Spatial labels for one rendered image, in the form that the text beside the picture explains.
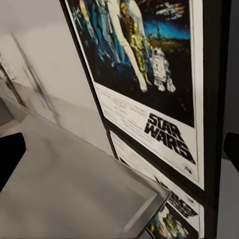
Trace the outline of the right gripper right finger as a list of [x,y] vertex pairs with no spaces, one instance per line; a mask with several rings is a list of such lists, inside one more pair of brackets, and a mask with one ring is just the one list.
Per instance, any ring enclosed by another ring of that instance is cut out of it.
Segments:
[[223,150],[239,173],[239,134],[228,132]]

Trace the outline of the poster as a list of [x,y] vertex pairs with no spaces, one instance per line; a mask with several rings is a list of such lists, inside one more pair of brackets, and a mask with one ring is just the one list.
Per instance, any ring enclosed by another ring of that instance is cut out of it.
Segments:
[[59,0],[101,120],[219,205],[231,0]]

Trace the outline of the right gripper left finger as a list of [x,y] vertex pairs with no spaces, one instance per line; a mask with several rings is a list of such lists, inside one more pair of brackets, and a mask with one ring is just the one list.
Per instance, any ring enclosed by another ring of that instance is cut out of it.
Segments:
[[21,132],[0,138],[0,192],[26,152]]

